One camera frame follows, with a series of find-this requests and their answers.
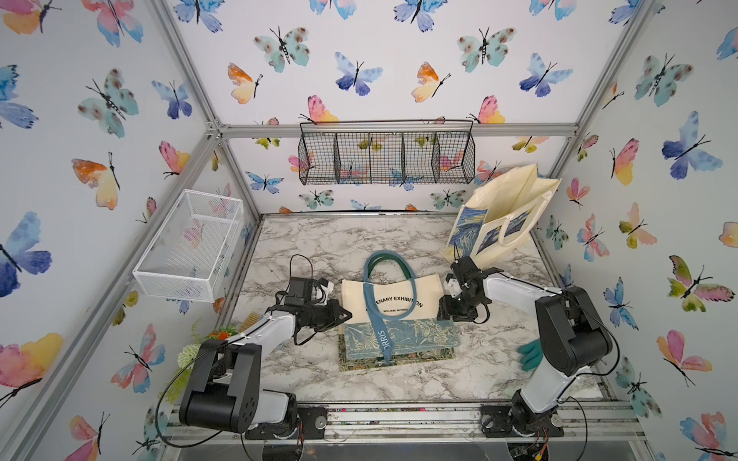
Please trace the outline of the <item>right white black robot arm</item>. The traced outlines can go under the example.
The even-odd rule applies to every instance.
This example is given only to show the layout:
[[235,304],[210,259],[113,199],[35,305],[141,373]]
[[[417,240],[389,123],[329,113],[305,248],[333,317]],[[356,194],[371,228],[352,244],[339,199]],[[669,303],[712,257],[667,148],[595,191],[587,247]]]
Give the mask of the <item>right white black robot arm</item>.
[[503,303],[534,315],[538,327],[540,363],[515,392],[508,411],[482,418],[482,432],[487,437],[554,435],[553,417],[573,383],[597,376],[592,367],[620,352],[588,293],[575,285],[543,287],[496,267],[480,269],[459,250],[453,251],[451,271],[446,277],[450,293],[439,301],[440,320],[481,325],[491,319],[492,303]]

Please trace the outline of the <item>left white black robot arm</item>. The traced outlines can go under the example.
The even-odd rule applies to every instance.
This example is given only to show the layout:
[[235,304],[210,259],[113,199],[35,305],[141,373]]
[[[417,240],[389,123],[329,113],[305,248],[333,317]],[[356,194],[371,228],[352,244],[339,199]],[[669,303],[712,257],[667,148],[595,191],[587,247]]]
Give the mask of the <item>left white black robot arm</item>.
[[325,279],[290,277],[286,289],[253,326],[226,339],[208,339],[184,367],[190,373],[178,410],[179,422],[246,439],[323,438],[327,412],[299,407],[292,393],[268,390],[261,383],[263,361],[286,343],[304,345],[299,334],[333,330],[352,314],[331,296]]

